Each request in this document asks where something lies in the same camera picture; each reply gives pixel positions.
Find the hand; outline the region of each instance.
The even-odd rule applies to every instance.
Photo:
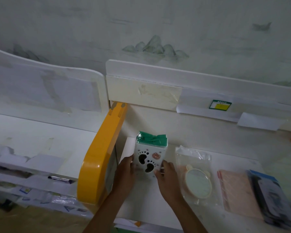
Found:
[[[123,201],[127,198],[135,183],[134,168],[132,166],[133,158],[134,155],[125,157],[115,171],[111,193],[115,193]]]
[[[157,178],[159,190],[164,200],[170,205],[173,202],[182,200],[183,196],[173,163],[167,163],[167,161],[163,160],[163,167],[164,176],[158,170],[155,170],[154,174]]]

